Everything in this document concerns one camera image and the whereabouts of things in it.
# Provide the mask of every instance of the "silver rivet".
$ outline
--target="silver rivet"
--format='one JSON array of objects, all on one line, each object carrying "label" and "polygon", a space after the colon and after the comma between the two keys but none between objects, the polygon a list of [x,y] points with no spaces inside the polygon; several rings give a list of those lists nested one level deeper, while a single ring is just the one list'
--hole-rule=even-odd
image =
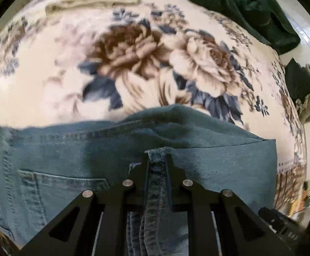
[{"label": "silver rivet", "polygon": [[133,182],[131,180],[124,180],[122,184],[125,187],[130,187],[132,186]]},{"label": "silver rivet", "polygon": [[93,191],[91,191],[91,190],[89,190],[89,189],[87,189],[86,191],[83,191],[83,196],[85,197],[85,198],[89,198],[89,197],[91,197],[93,195]]},{"label": "silver rivet", "polygon": [[233,195],[233,192],[230,189],[224,189],[222,191],[222,194],[226,197],[231,197]]},{"label": "silver rivet", "polygon": [[186,187],[191,187],[193,185],[193,181],[186,179],[186,180],[183,180],[182,184]]}]

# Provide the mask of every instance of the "denim fabric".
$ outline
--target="denim fabric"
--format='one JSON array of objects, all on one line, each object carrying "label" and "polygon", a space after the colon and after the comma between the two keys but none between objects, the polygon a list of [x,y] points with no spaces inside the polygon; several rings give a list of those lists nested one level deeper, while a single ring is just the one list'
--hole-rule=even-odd
[{"label": "denim fabric", "polygon": [[0,127],[0,229],[24,245],[81,191],[121,182],[148,153],[144,214],[128,217],[129,255],[188,255],[187,216],[171,213],[163,158],[205,188],[230,188],[254,211],[275,194],[275,140],[184,106],[147,109],[123,122],[15,130]]}]

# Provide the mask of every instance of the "black device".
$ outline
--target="black device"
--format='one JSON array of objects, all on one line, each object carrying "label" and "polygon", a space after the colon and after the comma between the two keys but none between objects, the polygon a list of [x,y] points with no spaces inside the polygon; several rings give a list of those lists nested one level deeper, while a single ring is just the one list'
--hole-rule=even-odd
[{"label": "black device", "polygon": [[[234,192],[204,189],[187,179],[170,155],[166,156],[165,165],[171,210],[187,212],[190,256],[294,255]],[[18,256],[125,255],[127,212],[145,209],[148,168],[145,154],[127,180],[108,191],[81,193]]]}]

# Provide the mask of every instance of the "jeans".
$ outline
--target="jeans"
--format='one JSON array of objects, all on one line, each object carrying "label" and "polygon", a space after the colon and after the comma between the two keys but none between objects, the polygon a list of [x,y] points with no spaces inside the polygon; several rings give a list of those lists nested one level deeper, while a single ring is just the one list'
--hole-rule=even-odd
[{"label": "jeans", "polygon": [[26,244],[86,189],[123,181],[142,155],[150,160],[144,214],[129,213],[129,255],[188,255],[186,213],[172,213],[163,159],[206,189],[232,189],[254,212],[275,194],[275,140],[185,106],[147,109],[122,122],[47,128],[0,127],[0,230]]}]

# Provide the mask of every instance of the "back pocket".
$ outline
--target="back pocket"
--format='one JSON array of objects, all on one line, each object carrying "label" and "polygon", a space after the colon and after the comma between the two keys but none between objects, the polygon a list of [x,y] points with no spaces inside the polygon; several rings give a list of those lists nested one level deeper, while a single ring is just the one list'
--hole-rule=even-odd
[{"label": "back pocket", "polygon": [[74,178],[18,170],[26,208],[27,239],[31,239],[81,192],[109,189],[106,179]]}]

